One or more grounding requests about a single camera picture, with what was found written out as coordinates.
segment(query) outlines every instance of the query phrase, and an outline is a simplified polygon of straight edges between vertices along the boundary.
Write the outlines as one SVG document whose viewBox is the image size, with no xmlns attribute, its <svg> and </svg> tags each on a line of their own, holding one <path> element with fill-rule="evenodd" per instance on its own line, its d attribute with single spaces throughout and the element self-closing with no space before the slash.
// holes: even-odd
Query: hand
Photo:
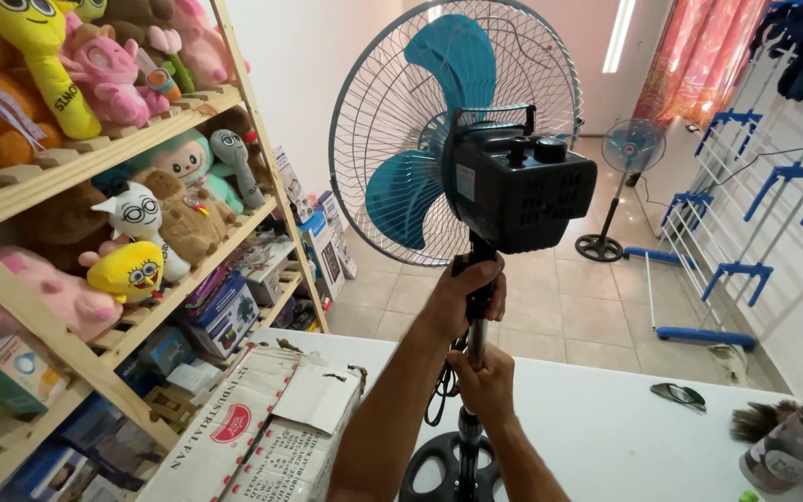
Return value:
<svg viewBox="0 0 803 502">
<path fill-rule="evenodd" d="M 475 264 L 452 277 L 452 267 L 445 269 L 423 311 L 418 315 L 423 329 L 440 333 L 448 343 L 461 336 L 469 327 L 467 321 L 467 295 L 494 280 L 492 301 L 485 309 L 485 319 L 500 321 L 504 317 L 507 300 L 507 277 L 504 276 L 504 258 L 497 262 Z"/>
<path fill-rule="evenodd" d="M 486 343 L 483 366 L 473 371 L 467 355 L 452 350 L 448 363 L 458 375 L 458 387 L 467 409 L 485 424 L 486 429 L 503 427 L 516 419 L 513 412 L 513 358 Z"/>
</svg>

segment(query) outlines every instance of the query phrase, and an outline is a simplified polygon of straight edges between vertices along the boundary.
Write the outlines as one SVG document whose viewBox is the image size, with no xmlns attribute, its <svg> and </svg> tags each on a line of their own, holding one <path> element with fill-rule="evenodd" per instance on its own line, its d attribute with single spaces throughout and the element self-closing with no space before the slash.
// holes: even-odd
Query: wooden shelving unit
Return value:
<svg viewBox="0 0 803 502">
<path fill-rule="evenodd" d="M 236 67 L 243 69 L 243 58 L 237 49 L 234 29 L 228 22 L 222 0 L 211 0 L 219 25 Z M 71 385 L 49 410 L 31 423 L 0 416 L 0 484 L 45 440 L 70 413 L 93 391 L 111 401 L 123 414 L 147 432 L 163 449 L 171 449 L 178 441 L 170 429 L 144 401 L 113 372 L 128 355 L 180 307 L 193 291 L 272 211 L 280 209 L 289 215 L 290 206 L 284 185 L 277 173 L 275 157 L 268 133 L 259 114 L 247 75 L 238 73 L 235 85 L 186 95 L 162 117 L 148 122 L 141 130 L 123 128 L 106 131 L 106 136 L 88 141 L 68 143 L 56 151 L 40 154 L 38 165 L 14 166 L 0 170 L 0 223 L 67 188 L 128 160 L 149 147 L 195 127 L 219 112 L 243 104 L 250 113 L 253 128 L 262 145 L 263 157 L 270 168 L 274 192 L 266 203 L 252 214 L 238 217 L 224 242 L 187 276 L 164 291 L 151 305 L 128 309 L 120 326 L 99 337 L 90 347 L 71 335 L 60 319 L 52 314 L 0 262 L 0 304 L 37 339 L 26 339 L 40 355 L 50 354 L 54 363 L 67 371 Z M 304 283 L 313 298 L 318 298 L 314 279 L 306 263 L 303 244 L 290 218 L 287 230 L 296 244 L 300 262 L 281 274 L 283 294 L 271 309 L 262 309 L 261 321 L 254 328 L 270 326 L 293 291 Z M 327 319 L 319 302 L 318 322 L 327 331 Z"/>
</svg>

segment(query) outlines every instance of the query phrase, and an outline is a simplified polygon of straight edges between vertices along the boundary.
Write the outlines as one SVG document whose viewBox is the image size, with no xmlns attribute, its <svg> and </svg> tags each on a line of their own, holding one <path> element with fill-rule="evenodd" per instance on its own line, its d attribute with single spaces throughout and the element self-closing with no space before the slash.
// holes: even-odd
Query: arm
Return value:
<svg viewBox="0 0 803 502">
<path fill-rule="evenodd" d="M 479 371 L 469 367 L 461 352 L 449 354 L 448 362 L 458 374 L 464 405 L 479 417 L 492 440 L 510 502 L 569 502 L 513 412 L 513 358 L 488 344 Z"/>
<path fill-rule="evenodd" d="M 448 347 L 467 328 L 466 295 L 498 278 L 485 317 L 503 314 L 503 261 L 452 278 L 446 270 L 395 354 L 351 418 L 330 480 L 330 502 L 391 501 L 417 442 L 423 412 Z"/>
</svg>

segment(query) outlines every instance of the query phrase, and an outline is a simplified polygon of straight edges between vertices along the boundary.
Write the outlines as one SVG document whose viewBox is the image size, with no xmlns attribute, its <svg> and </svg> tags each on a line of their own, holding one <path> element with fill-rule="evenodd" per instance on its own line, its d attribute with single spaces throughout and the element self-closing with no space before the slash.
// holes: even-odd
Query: fan round base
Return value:
<svg viewBox="0 0 803 502">
<path fill-rule="evenodd" d="M 625 254 L 617 240 L 594 233 L 579 237 L 574 242 L 574 249 L 588 260 L 605 264 L 617 262 Z"/>
</svg>

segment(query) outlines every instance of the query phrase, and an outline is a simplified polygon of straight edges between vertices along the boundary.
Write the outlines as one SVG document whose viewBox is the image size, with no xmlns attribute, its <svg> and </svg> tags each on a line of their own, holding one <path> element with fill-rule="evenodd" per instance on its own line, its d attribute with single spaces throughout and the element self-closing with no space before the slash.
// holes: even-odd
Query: blue fan blade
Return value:
<svg viewBox="0 0 803 502">
<path fill-rule="evenodd" d="M 428 152 L 406 150 L 374 170 L 364 196 L 370 220 L 394 242 L 423 249 L 423 220 L 441 184 L 430 176 L 436 161 Z"/>
<path fill-rule="evenodd" d="M 485 30 L 469 17 L 446 14 L 420 28 L 404 57 L 435 77 L 447 112 L 491 106 L 497 83 L 494 50 Z"/>
</svg>

